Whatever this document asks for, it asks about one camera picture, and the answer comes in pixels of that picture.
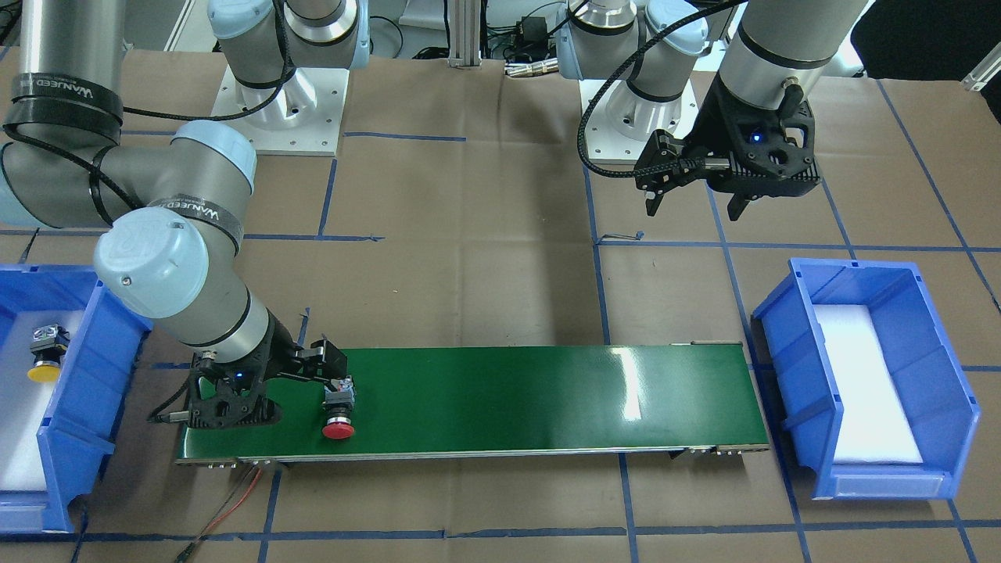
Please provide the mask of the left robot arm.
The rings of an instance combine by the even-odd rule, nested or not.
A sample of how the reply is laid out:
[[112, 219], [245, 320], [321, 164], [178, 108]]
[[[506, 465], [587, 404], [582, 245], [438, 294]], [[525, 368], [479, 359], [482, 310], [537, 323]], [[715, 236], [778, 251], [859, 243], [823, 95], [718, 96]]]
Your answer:
[[569, 1], [555, 30], [560, 74], [601, 80], [580, 117], [582, 164], [632, 178], [655, 215], [666, 193], [705, 181], [739, 220], [762, 197], [822, 181], [808, 100], [864, 1], [747, 1], [691, 130], [675, 136], [683, 90], [710, 43], [709, 18], [733, 1]]

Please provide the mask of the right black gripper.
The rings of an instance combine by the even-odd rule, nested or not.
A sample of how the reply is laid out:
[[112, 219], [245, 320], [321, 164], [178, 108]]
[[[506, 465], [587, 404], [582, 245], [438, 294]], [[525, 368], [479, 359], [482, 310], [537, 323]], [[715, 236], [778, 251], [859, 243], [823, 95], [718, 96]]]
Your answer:
[[348, 359], [332, 342], [323, 338], [310, 348], [296, 343], [272, 342], [271, 378], [298, 382], [322, 382], [326, 400], [352, 400], [353, 379], [348, 377]]

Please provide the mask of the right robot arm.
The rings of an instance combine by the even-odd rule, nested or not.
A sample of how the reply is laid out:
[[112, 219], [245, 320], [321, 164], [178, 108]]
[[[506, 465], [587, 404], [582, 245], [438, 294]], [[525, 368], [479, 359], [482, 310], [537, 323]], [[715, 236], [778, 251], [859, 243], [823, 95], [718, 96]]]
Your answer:
[[121, 1], [26, 1], [21, 71], [2, 129], [2, 221], [107, 227], [94, 267], [139, 316], [233, 389], [346, 377], [331, 346], [305, 350], [235, 272], [253, 196], [253, 144], [224, 117], [182, 117], [168, 146], [120, 143]]

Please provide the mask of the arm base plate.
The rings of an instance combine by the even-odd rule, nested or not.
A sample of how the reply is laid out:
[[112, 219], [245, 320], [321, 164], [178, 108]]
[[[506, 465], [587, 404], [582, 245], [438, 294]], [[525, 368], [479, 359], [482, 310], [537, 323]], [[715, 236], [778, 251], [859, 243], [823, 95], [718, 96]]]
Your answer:
[[298, 68], [268, 106], [228, 125], [261, 156], [336, 156], [350, 72]]
[[632, 167], [651, 132], [664, 129], [675, 138], [685, 138], [697, 115], [691, 82], [679, 99], [658, 103], [640, 99], [625, 82], [616, 81], [587, 122], [587, 156], [598, 165]]

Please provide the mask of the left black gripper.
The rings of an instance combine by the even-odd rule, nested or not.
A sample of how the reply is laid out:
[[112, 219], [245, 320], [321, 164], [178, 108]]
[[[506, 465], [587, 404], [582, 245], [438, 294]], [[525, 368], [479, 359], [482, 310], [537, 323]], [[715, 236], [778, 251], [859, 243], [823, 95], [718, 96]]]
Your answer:
[[[710, 158], [710, 149], [703, 142], [686, 138], [675, 138], [664, 129], [651, 132], [646, 146], [637, 158], [635, 185], [646, 195], [646, 214], [655, 217], [666, 192], [687, 185], [692, 181], [710, 178], [715, 171], [705, 161]], [[739, 221], [751, 203], [760, 195], [733, 195], [728, 202], [730, 221]]]

